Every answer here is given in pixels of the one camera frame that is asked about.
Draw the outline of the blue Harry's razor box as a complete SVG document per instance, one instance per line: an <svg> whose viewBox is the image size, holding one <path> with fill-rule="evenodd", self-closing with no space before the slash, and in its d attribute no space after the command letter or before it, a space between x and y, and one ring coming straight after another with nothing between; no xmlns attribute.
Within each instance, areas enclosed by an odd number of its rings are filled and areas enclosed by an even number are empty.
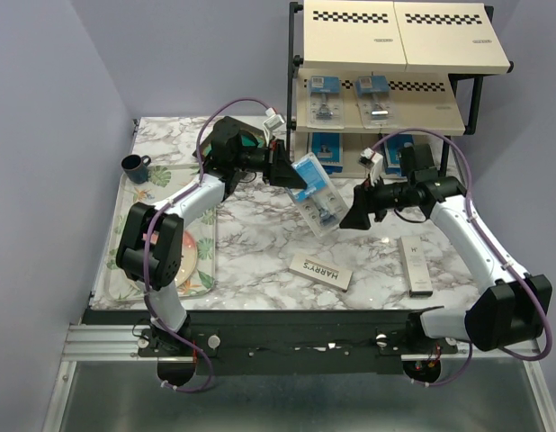
<svg viewBox="0 0 556 432"><path fill-rule="evenodd" d="M401 168L399 152L405 147L414 145L414 138L411 134L400 134L388 139L382 146L384 156L384 172L388 178L401 178Z"/></svg>
<svg viewBox="0 0 556 432"><path fill-rule="evenodd" d="M307 151L312 152L329 174L343 171L342 135L331 132L313 132L307 138Z"/></svg>

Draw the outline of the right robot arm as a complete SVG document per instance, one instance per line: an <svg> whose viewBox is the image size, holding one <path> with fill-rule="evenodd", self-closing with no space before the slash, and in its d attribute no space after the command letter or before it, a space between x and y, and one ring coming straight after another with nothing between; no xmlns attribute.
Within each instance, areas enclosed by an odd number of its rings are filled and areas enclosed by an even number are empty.
<svg viewBox="0 0 556 432"><path fill-rule="evenodd" d="M538 338L552 297L549 279L531 274L501 247L469 190L456 177L439 174L427 145L402 149L400 167L403 182L366 178L354 187L341 228L368 230L389 211L417 207L449 239L480 293L467 310L436 307L411 313L403 333L406 346L422 353L437 338L452 338L491 351Z"/></svg>

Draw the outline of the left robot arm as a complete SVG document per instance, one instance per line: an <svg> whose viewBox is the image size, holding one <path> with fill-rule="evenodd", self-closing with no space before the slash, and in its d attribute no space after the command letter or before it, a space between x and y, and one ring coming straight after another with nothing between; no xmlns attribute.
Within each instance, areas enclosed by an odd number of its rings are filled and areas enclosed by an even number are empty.
<svg viewBox="0 0 556 432"><path fill-rule="evenodd" d="M175 286L185 228L230 197L248 173L261 174L271 186L307 186L293 168L283 140L274 137L283 123L281 115L268 113L263 123L265 143L258 147L244 144L249 132L238 120L216 121L208 137L209 152L196 152L196 178L165 200L130 207L115 262L129 279L143 285L151 323L162 329L158 344L171 356L181 355L190 342L183 328L187 313Z"/></svg>

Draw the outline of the blister razor pack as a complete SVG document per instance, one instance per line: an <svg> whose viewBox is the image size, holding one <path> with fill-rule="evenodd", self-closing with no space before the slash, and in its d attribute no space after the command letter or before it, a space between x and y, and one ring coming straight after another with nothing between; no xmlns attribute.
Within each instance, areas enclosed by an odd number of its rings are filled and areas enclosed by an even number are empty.
<svg viewBox="0 0 556 432"><path fill-rule="evenodd" d="M322 238L338 228L349 208L313 153L294 162L292 167L307 186L287 188L286 192L314 235Z"/></svg>
<svg viewBox="0 0 556 432"><path fill-rule="evenodd" d="M390 124L396 110L390 97L390 85L385 76L359 76L355 83L357 106L365 129Z"/></svg>
<svg viewBox="0 0 556 432"><path fill-rule="evenodd" d="M311 76L307 81L307 119L312 129L342 130L344 104L337 76Z"/></svg>

